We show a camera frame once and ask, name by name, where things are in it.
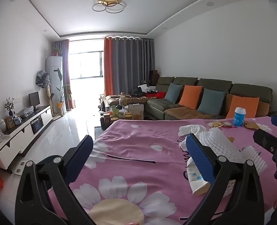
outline green leaf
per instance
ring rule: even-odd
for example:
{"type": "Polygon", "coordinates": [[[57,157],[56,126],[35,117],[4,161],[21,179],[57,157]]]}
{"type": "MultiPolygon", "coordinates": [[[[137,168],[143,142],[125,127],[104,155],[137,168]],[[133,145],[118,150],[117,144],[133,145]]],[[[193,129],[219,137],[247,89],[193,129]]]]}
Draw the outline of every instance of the green leaf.
{"type": "Polygon", "coordinates": [[[59,77],[60,81],[62,81],[62,74],[61,74],[59,68],[57,68],[57,73],[58,73],[58,77],[59,77]]]}

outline floor standing air conditioner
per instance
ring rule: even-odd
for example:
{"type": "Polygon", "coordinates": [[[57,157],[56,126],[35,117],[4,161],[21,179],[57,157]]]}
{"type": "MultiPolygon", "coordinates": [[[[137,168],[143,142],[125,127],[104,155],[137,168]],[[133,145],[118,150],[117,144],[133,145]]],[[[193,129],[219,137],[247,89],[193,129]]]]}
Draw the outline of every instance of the floor standing air conditioner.
{"type": "MultiPolygon", "coordinates": [[[[53,99],[52,99],[55,113],[59,113],[57,103],[59,102],[59,99],[60,99],[60,93],[57,90],[57,88],[60,89],[63,86],[63,81],[61,81],[61,84],[60,84],[60,80],[59,80],[59,77],[58,77],[58,69],[60,70],[61,74],[63,75],[63,72],[62,72],[62,57],[55,57],[55,56],[48,57],[46,59],[46,72],[50,74],[51,93],[55,94],[53,99]]],[[[63,102],[64,102],[63,103],[63,113],[66,113],[65,99],[64,98],[63,98],[63,102]]]]}

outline white cabinet drawer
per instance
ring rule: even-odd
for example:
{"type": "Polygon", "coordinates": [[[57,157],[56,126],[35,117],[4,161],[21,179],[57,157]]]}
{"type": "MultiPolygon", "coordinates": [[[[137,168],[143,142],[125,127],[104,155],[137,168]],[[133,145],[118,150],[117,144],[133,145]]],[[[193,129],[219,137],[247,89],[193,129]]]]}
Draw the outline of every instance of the white cabinet drawer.
{"type": "Polygon", "coordinates": [[[33,131],[32,131],[32,128],[31,128],[31,125],[30,124],[27,125],[25,127],[24,132],[21,131],[21,132],[19,132],[19,134],[20,134],[19,135],[19,141],[20,141],[20,144],[21,144],[21,149],[24,149],[29,145],[29,143],[31,142],[32,137],[34,135],[33,131]]]}
{"type": "Polygon", "coordinates": [[[52,119],[51,109],[44,111],[43,114],[41,114],[41,118],[43,119],[43,126],[46,126],[48,121],[52,119]]]}
{"type": "Polygon", "coordinates": [[[21,144],[20,144],[21,134],[22,134],[22,132],[19,132],[10,141],[8,141],[7,145],[5,145],[0,150],[0,159],[1,159],[2,165],[3,165],[2,168],[7,169],[9,164],[15,158],[17,153],[20,151],[20,149],[21,149],[21,144]]]}

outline orange curtain panel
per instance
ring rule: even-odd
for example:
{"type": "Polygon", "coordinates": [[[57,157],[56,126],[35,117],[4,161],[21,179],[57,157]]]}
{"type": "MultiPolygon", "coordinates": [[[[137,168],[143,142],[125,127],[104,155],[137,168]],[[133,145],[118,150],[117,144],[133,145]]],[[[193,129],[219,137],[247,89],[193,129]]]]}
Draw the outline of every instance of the orange curtain panel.
{"type": "Polygon", "coordinates": [[[104,86],[105,97],[113,95],[112,80],[112,38],[104,39],[104,86]]]}

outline yellow flower center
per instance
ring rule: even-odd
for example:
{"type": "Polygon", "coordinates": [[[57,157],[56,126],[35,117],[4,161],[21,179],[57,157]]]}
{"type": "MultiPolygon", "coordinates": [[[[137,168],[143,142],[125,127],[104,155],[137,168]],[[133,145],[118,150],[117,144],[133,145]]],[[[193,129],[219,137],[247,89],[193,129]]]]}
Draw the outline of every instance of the yellow flower center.
{"type": "Polygon", "coordinates": [[[91,209],[89,216],[97,225],[124,225],[132,222],[143,225],[144,220],[141,209],[124,199],[102,200],[91,209]]]}

